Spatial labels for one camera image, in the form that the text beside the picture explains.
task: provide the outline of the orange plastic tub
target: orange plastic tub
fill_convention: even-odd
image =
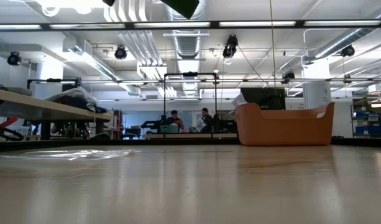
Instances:
[[[333,118],[334,103],[296,111],[261,110],[255,103],[236,108],[240,142],[247,146],[325,146]]]

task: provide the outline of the person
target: person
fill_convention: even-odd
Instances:
[[[201,115],[203,115],[202,119],[203,119],[204,123],[206,124],[206,126],[200,132],[201,133],[210,133],[212,131],[212,127],[213,127],[213,117],[211,117],[211,115],[209,115],[207,108],[203,108],[201,110]]]
[[[173,111],[171,111],[171,117],[169,117],[165,120],[165,124],[170,125],[173,123],[177,123],[176,121],[182,121],[182,120],[178,117],[178,111],[173,110]],[[183,130],[183,122],[181,122],[179,124],[179,128]]]

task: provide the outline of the ceiling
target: ceiling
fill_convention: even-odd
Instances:
[[[167,13],[164,4],[147,1],[146,14],[151,21],[167,20]],[[270,2],[268,0],[207,0],[207,20],[252,20],[271,19]],[[374,12],[381,9],[381,0],[272,0],[273,19],[373,19]],[[41,8],[36,2],[17,2],[0,0],[0,23],[18,22],[106,22],[102,9],[95,9],[87,15],[78,14],[74,9],[61,9],[55,17],[46,17],[42,14]],[[299,29],[236,29],[236,30],[206,30],[209,34],[204,37],[202,43],[203,58],[201,61],[201,72],[212,72],[219,70],[221,78],[241,79],[257,78],[254,69],[262,78],[271,77],[274,71],[281,75],[283,71],[278,71],[284,63],[291,59],[304,48],[308,50],[318,49],[329,43],[345,30],[310,30],[306,33],[306,45],[303,41],[303,30]],[[177,65],[173,60],[173,42],[171,37],[164,37],[164,33],[169,30],[154,30],[153,37],[160,51],[162,59],[168,65],[169,72],[177,71]],[[231,65],[223,64],[222,48],[229,34],[236,34],[239,39],[238,51],[234,56]],[[84,80],[97,80],[102,76],[89,65],[83,62],[71,61],[62,52],[62,42],[65,37],[76,36],[86,39],[93,44],[94,56],[109,65],[123,79],[139,79],[136,74],[137,61],[134,57],[128,56],[126,60],[116,60],[114,51],[117,45],[122,44],[115,32],[36,32],[36,33],[2,33],[0,32],[0,42],[5,44],[39,44],[56,55],[66,59],[63,62],[72,65],[71,68],[80,72],[66,73],[66,77],[78,76]],[[274,52],[271,51],[274,40]],[[366,50],[381,44],[381,29],[374,31],[368,36],[353,43],[356,55],[362,54]],[[381,59],[381,48],[369,54],[363,54],[355,60],[341,65],[342,57],[330,59],[331,76],[336,77],[359,67],[371,64]],[[301,76],[301,66],[292,68],[296,76]],[[373,77],[381,74],[381,67],[362,73],[360,77]],[[225,83],[224,88],[237,88],[240,83]],[[365,87],[369,83],[360,83],[353,87]],[[211,88],[211,84],[200,84],[202,88]],[[244,83],[243,86],[257,84]],[[343,86],[343,83],[332,83],[332,86]],[[94,91],[118,91],[119,86],[95,85]]]

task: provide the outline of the computer monitor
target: computer monitor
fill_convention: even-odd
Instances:
[[[262,110],[285,110],[285,91],[283,88],[241,88],[248,103],[256,103]]]

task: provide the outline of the orange basket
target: orange basket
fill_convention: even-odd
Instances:
[[[334,103],[296,111],[261,110],[247,103],[235,112],[240,142],[247,146],[325,146],[331,142]]]

